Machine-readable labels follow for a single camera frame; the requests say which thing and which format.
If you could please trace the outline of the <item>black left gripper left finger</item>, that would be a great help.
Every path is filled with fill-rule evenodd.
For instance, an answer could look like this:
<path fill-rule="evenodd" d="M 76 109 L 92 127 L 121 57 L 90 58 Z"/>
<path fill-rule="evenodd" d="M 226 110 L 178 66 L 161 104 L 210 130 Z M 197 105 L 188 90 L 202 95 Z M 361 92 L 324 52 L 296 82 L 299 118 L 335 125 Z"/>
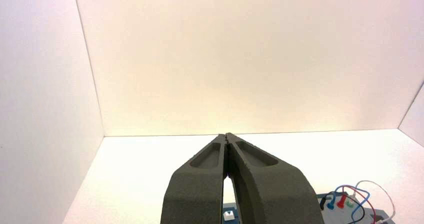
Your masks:
<path fill-rule="evenodd" d="M 218 134 L 171 176 L 166 189 L 162 224 L 220 224 L 224 179 L 228 176 L 225 134 Z"/>

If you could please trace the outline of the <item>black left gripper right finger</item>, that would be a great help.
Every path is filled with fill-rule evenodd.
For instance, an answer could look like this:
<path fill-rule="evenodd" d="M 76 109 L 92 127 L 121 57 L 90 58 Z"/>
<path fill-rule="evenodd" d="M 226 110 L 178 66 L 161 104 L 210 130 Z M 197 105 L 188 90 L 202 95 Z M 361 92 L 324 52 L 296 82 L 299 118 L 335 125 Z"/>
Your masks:
<path fill-rule="evenodd" d="M 240 223 L 324 223 L 317 194 L 297 167 L 232 133 L 226 139 Z"/>

